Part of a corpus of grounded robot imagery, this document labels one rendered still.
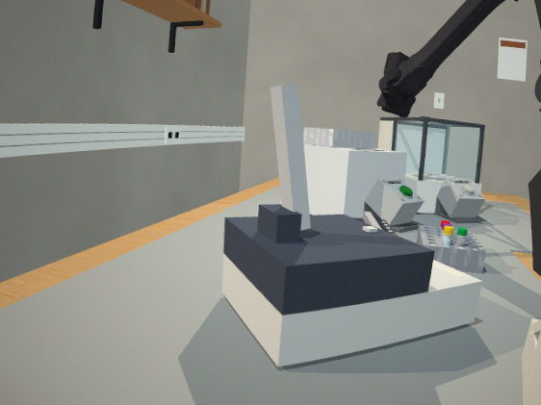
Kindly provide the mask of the grey bench mat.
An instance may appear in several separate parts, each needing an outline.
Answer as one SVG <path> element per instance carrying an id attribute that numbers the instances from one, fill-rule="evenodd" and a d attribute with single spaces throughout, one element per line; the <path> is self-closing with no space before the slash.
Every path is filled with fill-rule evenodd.
<path id="1" fill-rule="evenodd" d="M 541 319 L 530 214 L 488 201 L 455 222 L 486 251 L 475 321 L 278 367 L 222 293 L 225 217 L 280 185 L 0 309 L 0 405 L 523 405 Z M 511 252 L 512 251 L 512 252 Z"/>

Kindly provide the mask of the yellow-capped sample tube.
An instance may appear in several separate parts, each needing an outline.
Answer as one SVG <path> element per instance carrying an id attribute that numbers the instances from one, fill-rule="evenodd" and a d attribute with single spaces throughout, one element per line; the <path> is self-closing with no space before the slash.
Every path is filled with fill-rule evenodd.
<path id="1" fill-rule="evenodd" d="M 447 246 L 451 245 L 451 235 L 452 234 L 453 234 L 453 227 L 445 226 L 444 227 L 443 245 L 447 245 Z"/>

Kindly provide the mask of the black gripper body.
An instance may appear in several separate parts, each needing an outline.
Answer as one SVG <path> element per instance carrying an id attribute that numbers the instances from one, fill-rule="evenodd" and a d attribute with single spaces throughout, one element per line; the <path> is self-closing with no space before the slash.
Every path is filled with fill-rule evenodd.
<path id="1" fill-rule="evenodd" d="M 386 102 L 386 101 L 387 102 Z M 415 103 L 416 97 L 409 96 L 407 102 L 405 103 L 402 97 L 394 101 L 390 101 L 384 98 L 382 92 L 377 100 L 377 106 L 383 107 L 384 111 L 399 115 L 401 117 L 409 116 L 412 105 Z"/>

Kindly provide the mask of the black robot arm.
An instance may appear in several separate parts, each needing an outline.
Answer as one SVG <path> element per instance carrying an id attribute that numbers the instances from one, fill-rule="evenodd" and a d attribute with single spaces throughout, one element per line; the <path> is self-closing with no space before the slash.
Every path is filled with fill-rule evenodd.
<path id="1" fill-rule="evenodd" d="M 394 101 L 402 94 L 406 103 L 410 95 L 416 96 L 441 63 L 503 1 L 466 0 L 430 41 L 410 58 L 401 52 L 389 53 L 384 76 L 379 81 L 384 98 Z"/>

